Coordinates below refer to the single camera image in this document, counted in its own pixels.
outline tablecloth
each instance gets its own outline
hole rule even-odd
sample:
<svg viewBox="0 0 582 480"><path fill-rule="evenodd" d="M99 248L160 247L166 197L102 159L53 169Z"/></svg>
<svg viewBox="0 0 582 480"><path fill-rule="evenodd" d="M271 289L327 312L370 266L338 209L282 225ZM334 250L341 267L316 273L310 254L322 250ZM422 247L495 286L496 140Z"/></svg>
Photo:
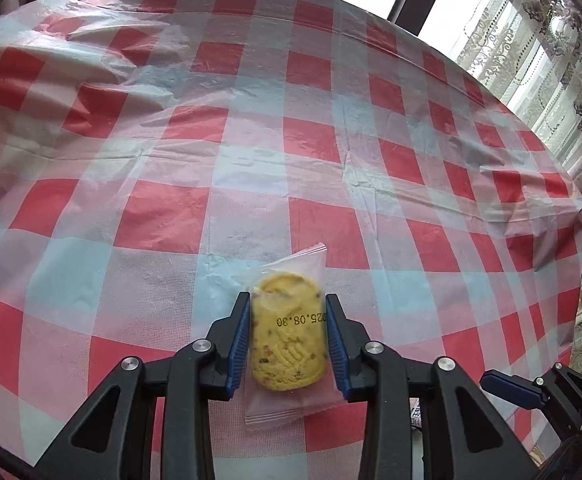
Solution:
<svg viewBox="0 0 582 480"><path fill-rule="evenodd" d="M406 357L568 362L582 197L417 38L339 0L0 17L0 444L34 463L119 359L172 355L234 275L318 242L327 292ZM247 431L243 395L210 407L219 479L356 477L363 404ZM494 402L530 447L541 415Z"/></svg>

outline cookie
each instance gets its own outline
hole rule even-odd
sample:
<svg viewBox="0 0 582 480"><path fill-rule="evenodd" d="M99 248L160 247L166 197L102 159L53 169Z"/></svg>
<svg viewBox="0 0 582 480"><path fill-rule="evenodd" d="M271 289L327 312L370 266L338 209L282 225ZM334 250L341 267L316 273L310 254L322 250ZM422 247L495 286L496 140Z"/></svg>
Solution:
<svg viewBox="0 0 582 480"><path fill-rule="evenodd" d="M283 391L313 384L327 369L324 295L312 280L275 272L251 295L250 366L255 380Z"/></svg>

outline red and white checkered tablecloth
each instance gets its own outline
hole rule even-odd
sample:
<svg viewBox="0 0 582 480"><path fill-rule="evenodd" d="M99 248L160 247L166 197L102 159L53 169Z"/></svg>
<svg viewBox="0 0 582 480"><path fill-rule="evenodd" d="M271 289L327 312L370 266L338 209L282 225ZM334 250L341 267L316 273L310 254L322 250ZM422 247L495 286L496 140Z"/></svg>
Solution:
<svg viewBox="0 0 582 480"><path fill-rule="evenodd" d="M406 357L568 362L582 197L416 38L339 0L0 18L0 444L34 463L119 359L172 355L235 274L318 242L327 292ZM363 404L247 431L243 394L211 406L219 479L356 477ZM541 415L496 405L532 445Z"/></svg>

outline plastic tablecloth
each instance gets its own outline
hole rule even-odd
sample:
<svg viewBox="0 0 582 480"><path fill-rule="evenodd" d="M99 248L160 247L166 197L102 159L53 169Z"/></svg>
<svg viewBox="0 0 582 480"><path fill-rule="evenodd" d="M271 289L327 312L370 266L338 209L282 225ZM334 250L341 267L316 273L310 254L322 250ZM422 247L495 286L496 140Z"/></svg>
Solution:
<svg viewBox="0 0 582 480"><path fill-rule="evenodd" d="M0 17L0 444L34 463L121 358L172 355L234 275L318 242L327 292L406 357L568 362L582 197L417 38L339 0ZM356 478L363 404L247 431L243 391L210 408L219 479ZM494 402L532 446L542 416Z"/></svg>

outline yellow food item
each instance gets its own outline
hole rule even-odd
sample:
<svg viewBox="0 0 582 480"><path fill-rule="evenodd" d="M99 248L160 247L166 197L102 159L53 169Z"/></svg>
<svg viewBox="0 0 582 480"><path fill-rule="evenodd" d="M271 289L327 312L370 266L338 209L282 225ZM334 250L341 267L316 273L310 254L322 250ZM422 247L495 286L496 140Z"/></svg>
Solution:
<svg viewBox="0 0 582 480"><path fill-rule="evenodd" d="M275 272L251 296L251 373L269 390L302 388L327 369L324 297L316 283Z"/></svg>

